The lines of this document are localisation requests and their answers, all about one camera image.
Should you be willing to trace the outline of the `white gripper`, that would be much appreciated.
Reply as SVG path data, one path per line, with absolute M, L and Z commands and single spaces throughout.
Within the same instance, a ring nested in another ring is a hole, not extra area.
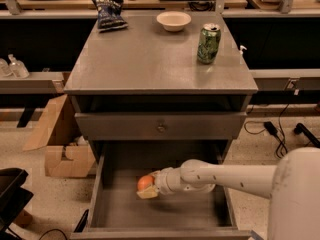
M 165 168 L 162 170 L 154 171 L 149 173 L 155 178 L 155 186 L 148 186 L 143 190 L 138 190 L 137 195 L 141 199 L 152 199 L 156 198 L 159 193 L 163 195 L 169 195 L 180 192 L 181 186 L 181 175 L 179 168 Z

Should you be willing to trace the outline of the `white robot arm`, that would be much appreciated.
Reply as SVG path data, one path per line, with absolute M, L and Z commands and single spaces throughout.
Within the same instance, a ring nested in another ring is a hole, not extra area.
M 190 159 L 141 177 L 142 199 L 208 193 L 223 186 L 270 201 L 268 240 L 320 239 L 320 149 L 295 149 L 275 165 L 216 165 Z

